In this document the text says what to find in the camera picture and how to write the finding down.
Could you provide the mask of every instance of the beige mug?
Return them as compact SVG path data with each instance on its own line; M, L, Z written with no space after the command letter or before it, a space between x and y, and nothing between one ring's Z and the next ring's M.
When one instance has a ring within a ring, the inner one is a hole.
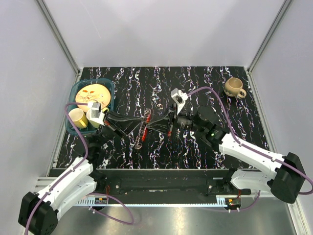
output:
M75 126L80 129L84 129L88 126L88 120L84 111L80 108L72 109L69 112L69 117L74 122Z
M91 121L91 109L89 109L89 110L87 111L86 117L87 117L88 121L92 124L92 126L93 126L94 128L97 128L97 129L98 129L98 127L99 127L100 124L97 123L97 122L95 122L95 121Z
M246 91L243 89L243 82L239 78L232 77L225 82L224 92L230 97L245 98Z

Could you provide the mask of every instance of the white cup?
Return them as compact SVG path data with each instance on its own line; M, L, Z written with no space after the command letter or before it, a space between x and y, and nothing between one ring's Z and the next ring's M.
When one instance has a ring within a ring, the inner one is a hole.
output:
M100 126L99 123L95 122L95 121L91 121L91 109L89 109L86 113L86 117L88 119L88 121L92 124L92 126L96 129L98 129L98 127Z

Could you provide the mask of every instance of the yellow plate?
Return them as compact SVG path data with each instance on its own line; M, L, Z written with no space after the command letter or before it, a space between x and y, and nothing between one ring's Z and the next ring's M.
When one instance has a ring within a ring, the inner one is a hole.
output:
M101 109L107 107L111 101L111 93L103 85L92 84L85 86L81 89L75 98L76 102L88 103L90 101L101 103ZM85 113L88 111L89 107L86 105L78 105Z

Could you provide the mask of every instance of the teal basket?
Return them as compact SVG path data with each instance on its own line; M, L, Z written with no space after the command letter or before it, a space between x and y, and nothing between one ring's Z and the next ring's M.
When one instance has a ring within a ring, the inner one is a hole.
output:
M80 82L77 82L73 87L72 90L70 91L70 95L69 95L69 102L75 102L75 98L77 93L84 88L85 86L88 85L92 85L92 84L100 84L105 86L106 88L108 88L108 90L111 93L111 102L108 105L108 108L110 110L113 110L114 108L114 84L112 83L112 81L106 79L106 78L99 78L99 79L91 79L91 80L82 80ZM70 112L72 109L78 108L77 105L69 105L67 108L67 111ZM77 136L77 132L74 130L73 126L70 124L70 122L68 121L68 119L66 119L65 121L65 128L67 129L67 131L71 134L71 135L75 135ZM92 134L95 133L97 131L96 128L94 128L90 123L88 123L87 128L84 129L80 129L80 132L82 133L82 135L88 135L88 134Z

